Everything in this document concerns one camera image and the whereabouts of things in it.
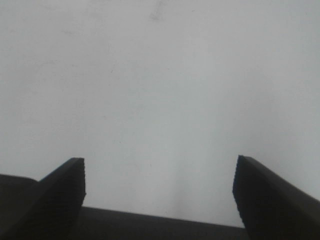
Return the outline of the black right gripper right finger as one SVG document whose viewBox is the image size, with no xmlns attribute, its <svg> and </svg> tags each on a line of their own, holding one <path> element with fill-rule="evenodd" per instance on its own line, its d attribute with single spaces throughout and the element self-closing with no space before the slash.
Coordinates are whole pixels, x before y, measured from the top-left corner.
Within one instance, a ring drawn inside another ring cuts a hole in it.
<svg viewBox="0 0 320 240">
<path fill-rule="evenodd" d="M 318 240 L 320 202 L 252 157 L 239 155 L 232 193 L 251 240 Z"/>
</svg>

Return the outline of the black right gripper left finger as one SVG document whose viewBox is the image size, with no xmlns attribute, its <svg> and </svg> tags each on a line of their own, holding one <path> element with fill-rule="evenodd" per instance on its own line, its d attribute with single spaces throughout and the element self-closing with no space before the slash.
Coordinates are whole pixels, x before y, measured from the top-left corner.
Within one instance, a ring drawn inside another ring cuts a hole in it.
<svg viewBox="0 0 320 240">
<path fill-rule="evenodd" d="M 1 174 L 2 240 L 67 240 L 86 196 L 85 160 L 71 158 L 43 179 Z"/>
</svg>

